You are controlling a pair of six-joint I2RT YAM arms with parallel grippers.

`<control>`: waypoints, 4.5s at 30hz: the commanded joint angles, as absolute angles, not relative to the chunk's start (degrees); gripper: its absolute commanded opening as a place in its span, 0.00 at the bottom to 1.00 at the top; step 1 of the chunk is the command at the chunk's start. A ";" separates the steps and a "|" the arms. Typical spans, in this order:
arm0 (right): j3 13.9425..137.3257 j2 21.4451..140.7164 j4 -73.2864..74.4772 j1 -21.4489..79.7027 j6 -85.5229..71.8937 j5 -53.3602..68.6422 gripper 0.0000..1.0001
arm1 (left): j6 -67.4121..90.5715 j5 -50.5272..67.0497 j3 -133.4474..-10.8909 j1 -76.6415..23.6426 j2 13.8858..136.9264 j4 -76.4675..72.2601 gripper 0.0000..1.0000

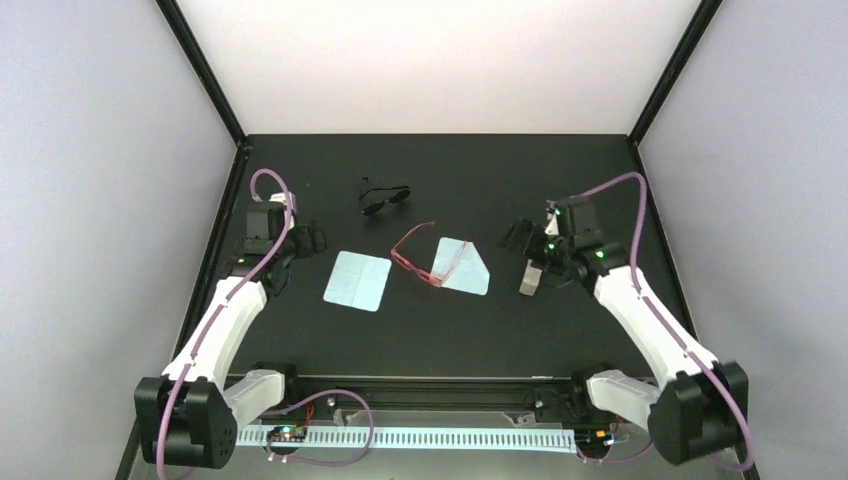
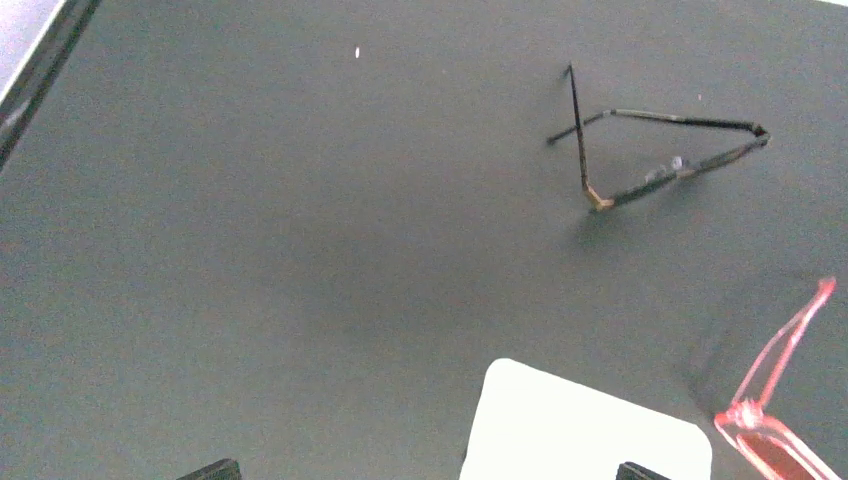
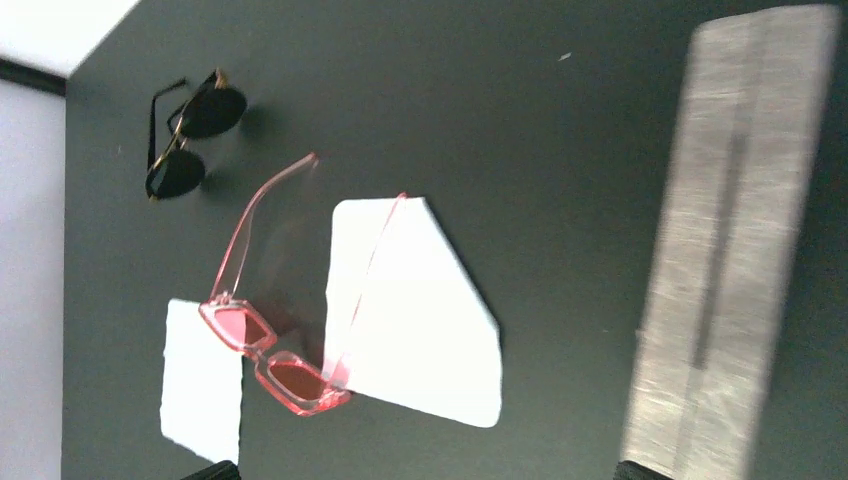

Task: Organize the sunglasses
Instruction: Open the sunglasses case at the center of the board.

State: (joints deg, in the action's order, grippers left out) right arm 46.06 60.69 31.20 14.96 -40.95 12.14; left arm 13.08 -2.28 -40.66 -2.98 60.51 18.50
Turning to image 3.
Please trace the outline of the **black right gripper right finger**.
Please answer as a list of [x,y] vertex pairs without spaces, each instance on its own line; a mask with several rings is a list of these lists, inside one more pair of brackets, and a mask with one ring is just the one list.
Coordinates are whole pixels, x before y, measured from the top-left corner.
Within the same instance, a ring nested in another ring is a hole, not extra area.
[[616,465],[613,480],[671,480],[671,478],[635,461],[625,460]]

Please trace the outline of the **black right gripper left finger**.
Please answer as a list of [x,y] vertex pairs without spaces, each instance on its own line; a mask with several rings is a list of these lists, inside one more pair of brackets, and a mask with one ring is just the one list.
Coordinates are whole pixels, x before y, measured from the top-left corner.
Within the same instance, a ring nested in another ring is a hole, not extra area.
[[240,480],[240,472],[235,463],[224,460],[183,477],[181,480]]

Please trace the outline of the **grey felt glasses case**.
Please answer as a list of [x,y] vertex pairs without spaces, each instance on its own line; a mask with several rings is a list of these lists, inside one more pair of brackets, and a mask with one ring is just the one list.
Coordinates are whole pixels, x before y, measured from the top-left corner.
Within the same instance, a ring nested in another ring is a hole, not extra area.
[[842,20],[808,3],[694,31],[620,462],[747,477]]

